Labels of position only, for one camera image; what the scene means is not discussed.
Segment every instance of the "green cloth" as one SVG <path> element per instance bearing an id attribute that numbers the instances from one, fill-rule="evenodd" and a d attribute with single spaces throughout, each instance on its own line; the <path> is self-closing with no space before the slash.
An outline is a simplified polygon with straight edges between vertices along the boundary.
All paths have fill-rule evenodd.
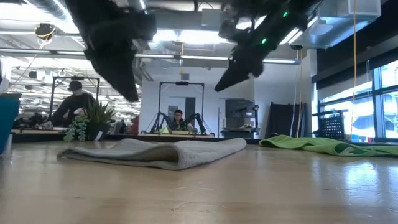
<path id="1" fill-rule="evenodd" d="M 276 136 L 259 142 L 263 147 L 298 149 L 334 156 L 392 156 L 398 157 L 398 146 L 355 146 L 328 138 L 292 138 Z"/>

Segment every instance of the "folded towel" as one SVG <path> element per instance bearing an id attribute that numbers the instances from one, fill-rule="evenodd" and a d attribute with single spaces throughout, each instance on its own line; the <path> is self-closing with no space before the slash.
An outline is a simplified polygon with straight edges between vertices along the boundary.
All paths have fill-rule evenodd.
<path id="1" fill-rule="evenodd" d="M 310 152 L 330 154 L 334 156 L 396 156 L 397 146 L 355 146 L 346 142 L 328 138 L 292 138 L 290 136 L 276 136 L 259 142 L 263 147 L 277 147 L 281 149 L 298 149 Z"/>
<path id="2" fill-rule="evenodd" d="M 109 164 L 182 170 L 213 162 L 246 147 L 242 138 L 220 142 L 150 143 L 123 139 L 109 149 L 69 148 L 58 157 Z"/>

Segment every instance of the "green plant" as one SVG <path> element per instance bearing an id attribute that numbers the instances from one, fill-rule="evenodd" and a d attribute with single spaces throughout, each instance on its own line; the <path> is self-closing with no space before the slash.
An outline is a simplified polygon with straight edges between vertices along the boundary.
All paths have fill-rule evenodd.
<path id="1" fill-rule="evenodd" d="M 86 140 L 86 129 L 87 129 L 87 123 L 89 123 L 90 120 L 88 119 L 87 115 L 83 116 L 76 116 L 72 124 L 69 125 L 69 129 L 67 131 L 67 134 L 65 137 L 63 137 L 63 140 L 66 142 L 70 142 L 75 138 L 75 134 L 78 134 L 78 139 L 80 141 L 85 141 Z"/>
<path id="2" fill-rule="evenodd" d="M 89 102 L 85 113 L 90 119 L 91 124 L 109 124 L 111 118 L 116 114 L 114 109 L 107 109 L 108 104 L 103 105 L 102 102 Z"/>

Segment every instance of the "gray towel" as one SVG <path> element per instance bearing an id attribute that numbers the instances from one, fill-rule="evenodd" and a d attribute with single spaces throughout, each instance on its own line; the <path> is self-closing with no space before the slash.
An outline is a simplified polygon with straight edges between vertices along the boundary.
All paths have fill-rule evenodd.
<path id="1" fill-rule="evenodd" d="M 242 138 L 220 142 L 150 143 L 123 139 L 109 149 L 69 148 L 58 157 L 109 164 L 182 170 L 213 162 L 246 147 Z"/>

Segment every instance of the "potted plant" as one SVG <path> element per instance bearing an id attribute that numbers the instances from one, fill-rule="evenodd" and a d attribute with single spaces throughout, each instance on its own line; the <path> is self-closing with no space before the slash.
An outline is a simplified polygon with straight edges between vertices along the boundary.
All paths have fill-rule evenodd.
<path id="1" fill-rule="evenodd" d="M 85 115 L 75 117 L 64 140 L 102 140 L 109 131 L 111 118 L 115 115 L 114 110 L 107 107 L 108 104 L 103 105 L 102 102 L 89 102 L 85 108 Z"/>

